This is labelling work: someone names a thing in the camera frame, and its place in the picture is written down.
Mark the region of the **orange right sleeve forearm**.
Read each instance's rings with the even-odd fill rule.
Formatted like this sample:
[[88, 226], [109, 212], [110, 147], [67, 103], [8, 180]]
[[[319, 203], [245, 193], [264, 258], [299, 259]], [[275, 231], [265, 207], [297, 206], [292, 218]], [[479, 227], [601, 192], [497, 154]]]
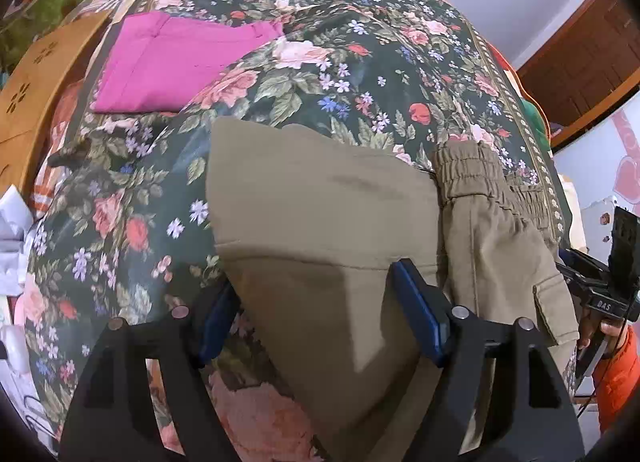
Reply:
[[616, 421], [639, 381], [637, 334], [632, 326], [626, 330], [620, 349], [611, 358], [602, 359], [593, 372], [601, 433]]

